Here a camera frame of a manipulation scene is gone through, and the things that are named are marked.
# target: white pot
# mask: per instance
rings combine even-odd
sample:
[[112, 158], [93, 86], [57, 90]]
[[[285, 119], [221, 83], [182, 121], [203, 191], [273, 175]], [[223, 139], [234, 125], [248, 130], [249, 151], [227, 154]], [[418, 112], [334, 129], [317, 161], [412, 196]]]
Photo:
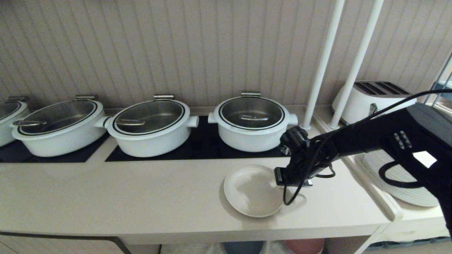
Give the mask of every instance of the white pot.
[[[55, 119], [48, 121], [47, 117], [58, 115], [58, 112], [65, 112], [70, 117], [71, 114], [68, 108], [76, 108], [78, 105], [84, 105], [86, 108], [80, 119], [66, 126], [51, 128], [53, 122], [60, 121], [61, 118], [55, 117]], [[104, 107], [98, 101], [73, 100], [57, 103], [37, 110], [22, 121], [14, 123], [23, 124], [28, 121], [36, 121], [38, 120], [36, 118], [39, 118], [39, 120], [48, 121], [43, 126], [46, 127], [45, 125], [47, 125], [50, 129], [46, 131], [43, 128], [43, 131], [40, 132], [34, 130], [34, 128], [39, 128], [39, 125], [36, 127], [14, 126], [13, 137], [21, 140], [28, 150], [36, 156], [53, 157], [63, 155], [83, 148], [100, 138], [106, 130], [96, 128], [94, 125], [104, 116]]]
[[[224, 106], [233, 100], [253, 98], [253, 100], [264, 100], [266, 104], [273, 103], [274, 111], [278, 115], [274, 121], [265, 126], [263, 123], [259, 127], [247, 127], [246, 125], [235, 124], [233, 121], [228, 121], [227, 117], [223, 115]], [[258, 121], [259, 117], [248, 117], [248, 121]], [[291, 114], [288, 110], [276, 101], [261, 98], [256, 96], [242, 96], [226, 100], [219, 104], [215, 111], [209, 113], [209, 123], [218, 123], [218, 133], [220, 138], [229, 146], [246, 152], [262, 152], [268, 151], [277, 147], [280, 143], [280, 138], [286, 131], [288, 125], [297, 125], [298, 118], [295, 114]]]
[[[155, 122], [159, 115], [166, 114], [161, 105], [169, 105], [173, 115], [167, 124], [160, 126]], [[99, 120], [98, 126], [103, 125], [108, 130], [124, 153], [134, 157], [153, 157], [183, 144], [190, 136], [191, 128], [198, 126], [198, 121], [198, 116], [190, 116], [190, 108], [186, 104], [165, 99], [130, 106], [112, 118]]]
[[7, 106], [8, 110], [3, 116], [0, 116], [0, 146], [4, 146], [13, 142], [15, 139], [11, 133], [12, 123], [20, 118], [30, 114], [30, 110], [25, 102], [6, 102], [0, 105]]

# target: toaster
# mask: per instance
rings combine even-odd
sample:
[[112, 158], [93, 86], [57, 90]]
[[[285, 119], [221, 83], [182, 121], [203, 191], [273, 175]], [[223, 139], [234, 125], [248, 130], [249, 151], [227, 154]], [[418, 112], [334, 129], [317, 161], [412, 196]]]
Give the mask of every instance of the toaster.
[[[339, 103], [339, 98], [344, 91], [341, 88], [333, 101], [333, 112]], [[342, 113], [341, 121], [345, 124], [355, 123], [374, 112], [391, 106], [409, 96], [413, 95], [409, 91], [387, 81], [360, 80], [355, 81], [352, 91]], [[416, 99], [409, 100], [386, 113], [408, 107], [416, 103]]]

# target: glass lid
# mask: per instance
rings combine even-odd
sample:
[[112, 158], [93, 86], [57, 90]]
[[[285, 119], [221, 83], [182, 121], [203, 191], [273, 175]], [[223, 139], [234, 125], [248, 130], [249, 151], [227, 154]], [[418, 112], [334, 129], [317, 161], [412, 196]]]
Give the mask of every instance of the glass lid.
[[175, 101], [148, 101], [119, 114], [113, 126], [119, 132], [149, 134], [174, 125], [184, 114], [184, 107]]
[[224, 121], [247, 129], [272, 127], [282, 121], [283, 114], [276, 103], [256, 97], [232, 99], [220, 108]]
[[20, 108], [20, 103], [18, 102], [6, 102], [0, 104], [0, 120], [6, 118], [7, 116], [14, 113], [14, 111]]
[[97, 109], [87, 100], [67, 101], [38, 110], [14, 125], [24, 134], [38, 135], [59, 131], [81, 122]]

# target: black cooktop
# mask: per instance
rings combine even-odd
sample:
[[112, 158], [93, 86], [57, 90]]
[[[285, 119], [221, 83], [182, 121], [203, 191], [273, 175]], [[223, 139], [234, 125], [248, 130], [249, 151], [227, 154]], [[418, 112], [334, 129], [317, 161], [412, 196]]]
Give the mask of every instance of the black cooktop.
[[55, 157], [38, 157], [32, 155], [22, 141], [16, 140], [5, 146], [0, 147], [0, 163], [65, 163], [65, 162], [85, 162], [100, 147], [100, 145], [109, 137], [105, 133], [102, 137], [84, 148], [77, 151], [55, 156]]
[[175, 150], [148, 158], [138, 158], [125, 154], [117, 146], [106, 161], [138, 161], [138, 160], [200, 160], [200, 159], [240, 159], [285, 157], [279, 147], [265, 152], [243, 152], [226, 145], [218, 134], [218, 125], [209, 124], [207, 116], [199, 117], [197, 128], [193, 128], [190, 137]]

